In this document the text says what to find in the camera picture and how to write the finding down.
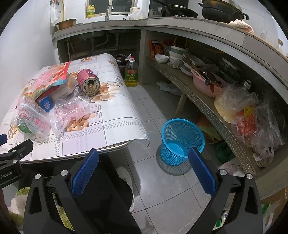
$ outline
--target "yellow bottle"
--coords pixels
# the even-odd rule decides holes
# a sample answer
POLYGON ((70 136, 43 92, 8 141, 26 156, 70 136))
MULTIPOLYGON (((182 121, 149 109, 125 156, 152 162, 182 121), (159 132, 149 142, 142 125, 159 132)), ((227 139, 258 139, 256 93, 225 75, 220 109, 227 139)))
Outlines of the yellow bottle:
POLYGON ((92 18, 94 17, 95 14, 95 5, 89 5, 87 8, 87 18, 92 18))
POLYGON ((127 87, 135 87, 138 85, 138 64, 133 56, 125 66, 125 84, 127 87))

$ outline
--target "green fuzzy cloth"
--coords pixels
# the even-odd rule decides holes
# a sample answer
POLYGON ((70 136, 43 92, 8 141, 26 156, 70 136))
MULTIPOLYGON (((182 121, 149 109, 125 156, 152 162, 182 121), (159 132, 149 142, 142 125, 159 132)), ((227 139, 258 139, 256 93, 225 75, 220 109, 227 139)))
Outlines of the green fuzzy cloth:
MULTIPOLYGON (((29 193, 29 189, 30 189, 30 187, 26 187, 26 188, 20 189, 20 190, 16 193, 16 196, 28 194, 28 193, 29 193)), ((72 224, 70 223, 70 221, 69 221, 69 219, 68 219, 65 211, 64 211, 64 208, 58 205, 58 202, 57 202, 56 197, 55 197, 54 194, 53 194, 53 198, 54 198, 55 205, 56 205, 56 207, 57 207, 58 213, 59 213, 59 215, 60 215, 60 218, 61 218, 64 226, 65 226, 66 228, 69 228, 69 229, 75 231, 74 228, 73 228, 73 226, 72 226, 72 224)), ((23 217, 22 217, 21 215, 18 215, 18 214, 12 213, 12 212, 9 212, 9 215, 10 215, 10 218, 11 218, 12 223, 13 223, 16 227, 21 227, 21 226, 23 225, 23 217)))

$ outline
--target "black pants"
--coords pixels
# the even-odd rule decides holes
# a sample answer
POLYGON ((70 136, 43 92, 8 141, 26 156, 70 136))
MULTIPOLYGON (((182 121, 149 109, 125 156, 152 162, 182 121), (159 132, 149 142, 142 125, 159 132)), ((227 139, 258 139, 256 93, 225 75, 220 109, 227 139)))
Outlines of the black pants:
POLYGON ((119 178, 109 156, 100 155, 83 194, 76 197, 80 209, 102 234, 140 234, 129 212, 133 194, 129 185, 119 178))

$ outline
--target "pink can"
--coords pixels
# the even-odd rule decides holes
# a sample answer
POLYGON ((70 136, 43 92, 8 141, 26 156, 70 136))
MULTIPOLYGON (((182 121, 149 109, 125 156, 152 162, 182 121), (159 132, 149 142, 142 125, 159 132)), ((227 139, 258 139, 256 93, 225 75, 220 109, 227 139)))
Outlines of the pink can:
POLYGON ((88 96, 95 95, 100 89, 99 78, 90 69, 83 69, 77 75, 81 91, 88 96))

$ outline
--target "qr code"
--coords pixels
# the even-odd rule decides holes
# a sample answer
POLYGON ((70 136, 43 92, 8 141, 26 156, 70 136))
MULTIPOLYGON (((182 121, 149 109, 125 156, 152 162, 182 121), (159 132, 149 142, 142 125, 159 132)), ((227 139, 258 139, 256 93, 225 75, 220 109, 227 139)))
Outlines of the qr code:
POLYGON ((48 109, 50 107, 50 103, 47 102, 47 103, 44 104, 44 106, 45 106, 46 109, 48 109))

